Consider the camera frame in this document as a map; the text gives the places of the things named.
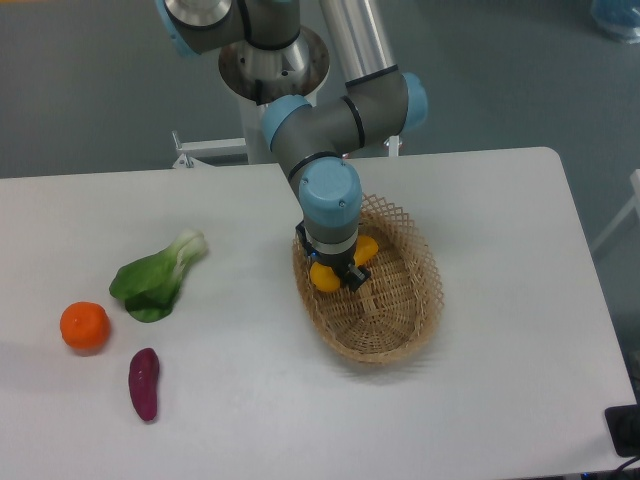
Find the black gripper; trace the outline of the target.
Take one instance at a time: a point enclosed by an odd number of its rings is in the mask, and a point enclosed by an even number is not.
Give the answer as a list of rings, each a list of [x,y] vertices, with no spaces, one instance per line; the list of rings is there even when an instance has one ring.
[[[314,263],[328,267],[351,292],[356,292],[371,277],[366,267],[356,265],[356,239],[340,244],[311,242],[303,221],[296,225],[295,233],[305,256],[310,257]]]

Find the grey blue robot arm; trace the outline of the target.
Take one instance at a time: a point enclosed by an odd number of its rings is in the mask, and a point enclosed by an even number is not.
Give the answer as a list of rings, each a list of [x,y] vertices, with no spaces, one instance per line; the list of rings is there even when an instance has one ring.
[[[321,5],[338,52],[345,94],[313,105],[330,66],[324,42],[296,1],[160,1],[157,12],[184,56],[219,54],[219,72],[259,111],[261,136],[302,209],[297,236],[321,291],[356,290],[369,279],[356,257],[362,188],[345,155],[420,126],[428,111],[419,78],[400,71],[374,1]]]

